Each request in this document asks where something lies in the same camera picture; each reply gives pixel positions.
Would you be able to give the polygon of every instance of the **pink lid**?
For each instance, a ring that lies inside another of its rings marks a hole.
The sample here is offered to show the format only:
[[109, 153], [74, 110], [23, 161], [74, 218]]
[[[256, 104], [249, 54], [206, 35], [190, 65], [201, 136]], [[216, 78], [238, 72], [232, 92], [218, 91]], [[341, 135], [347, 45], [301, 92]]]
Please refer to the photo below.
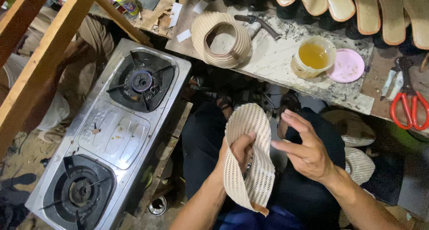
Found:
[[326, 75], [335, 82], [349, 83], [357, 80], [365, 70], [362, 57], [351, 49], [337, 50], [334, 65], [326, 71]]

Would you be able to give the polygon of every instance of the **dark pants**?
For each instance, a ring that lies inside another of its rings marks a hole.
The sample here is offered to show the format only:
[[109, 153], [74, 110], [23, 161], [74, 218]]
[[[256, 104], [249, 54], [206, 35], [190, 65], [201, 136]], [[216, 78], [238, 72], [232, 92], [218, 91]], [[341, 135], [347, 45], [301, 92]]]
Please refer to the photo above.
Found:
[[[313, 125], [332, 162], [344, 169], [344, 142], [333, 125], [309, 108], [303, 108], [297, 113]], [[225, 125], [223, 113], [214, 102], [202, 104], [185, 123], [182, 131], [183, 171], [188, 199], [214, 170], [225, 135]], [[302, 143], [299, 133], [292, 127], [288, 128], [286, 139]], [[298, 173], [291, 162], [276, 178], [269, 205], [279, 205], [291, 212], [307, 229], [339, 228], [340, 206], [335, 198], [322, 184]]]

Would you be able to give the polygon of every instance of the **gas stove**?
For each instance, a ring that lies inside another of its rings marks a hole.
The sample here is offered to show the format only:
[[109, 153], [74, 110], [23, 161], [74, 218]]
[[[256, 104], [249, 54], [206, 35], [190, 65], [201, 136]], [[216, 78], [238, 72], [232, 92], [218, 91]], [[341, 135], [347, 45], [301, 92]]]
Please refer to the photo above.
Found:
[[122, 39], [25, 206], [58, 230], [117, 227], [190, 66]]

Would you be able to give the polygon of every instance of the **yellow liquid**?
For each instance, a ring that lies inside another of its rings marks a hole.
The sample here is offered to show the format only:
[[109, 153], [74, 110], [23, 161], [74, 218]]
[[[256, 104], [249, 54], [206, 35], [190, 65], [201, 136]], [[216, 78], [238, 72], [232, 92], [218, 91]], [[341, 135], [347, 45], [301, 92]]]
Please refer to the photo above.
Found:
[[328, 65], [328, 54], [326, 50], [315, 44], [304, 44], [299, 48], [299, 58], [309, 67], [321, 69]]

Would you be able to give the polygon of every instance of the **scissors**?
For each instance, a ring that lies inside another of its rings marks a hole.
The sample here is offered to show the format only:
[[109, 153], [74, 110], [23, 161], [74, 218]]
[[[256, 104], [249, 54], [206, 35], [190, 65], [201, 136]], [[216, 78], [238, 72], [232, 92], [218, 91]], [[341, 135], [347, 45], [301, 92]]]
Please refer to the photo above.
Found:
[[[393, 119], [394, 123], [402, 129], [409, 130], [414, 127], [416, 130], [425, 130], [427, 127], [429, 127], [429, 103], [419, 92], [415, 91], [413, 89], [413, 85], [411, 85], [409, 69], [412, 65], [413, 62], [406, 57], [400, 57], [398, 60], [398, 66], [404, 76], [404, 85], [402, 86], [403, 92], [399, 92], [392, 101], [392, 104], [390, 105], [390, 117]], [[408, 106], [407, 96], [412, 96], [411, 110]], [[396, 103], [400, 99], [402, 100], [402, 106], [407, 117], [406, 126], [401, 124], [398, 118], [396, 118]], [[419, 124], [417, 123], [417, 101], [420, 101], [426, 111], [426, 120], [422, 126], [419, 126]]]

